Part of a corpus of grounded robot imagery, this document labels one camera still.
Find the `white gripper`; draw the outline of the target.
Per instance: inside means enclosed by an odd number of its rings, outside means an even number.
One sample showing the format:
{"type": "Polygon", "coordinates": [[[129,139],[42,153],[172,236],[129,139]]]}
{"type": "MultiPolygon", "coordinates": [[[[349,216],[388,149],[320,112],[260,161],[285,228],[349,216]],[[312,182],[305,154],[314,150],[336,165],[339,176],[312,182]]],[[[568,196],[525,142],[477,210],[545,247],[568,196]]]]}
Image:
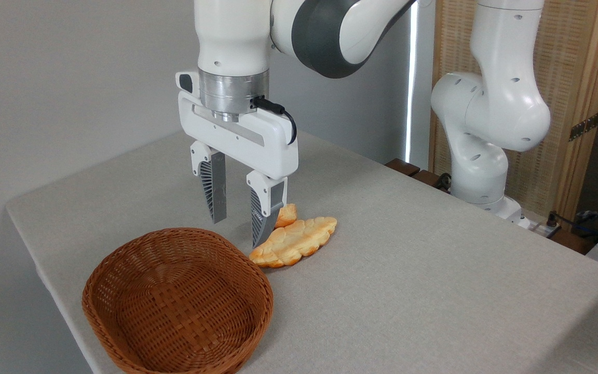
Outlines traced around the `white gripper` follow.
{"type": "Polygon", "coordinates": [[[297,142],[287,117],[256,107],[269,93],[269,73],[221,76],[178,72],[180,122],[191,146],[193,174],[201,179],[213,223],[226,218],[226,158],[254,170],[251,188],[252,248],[268,240],[287,203],[287,177],[297,169],[297,142]]]}

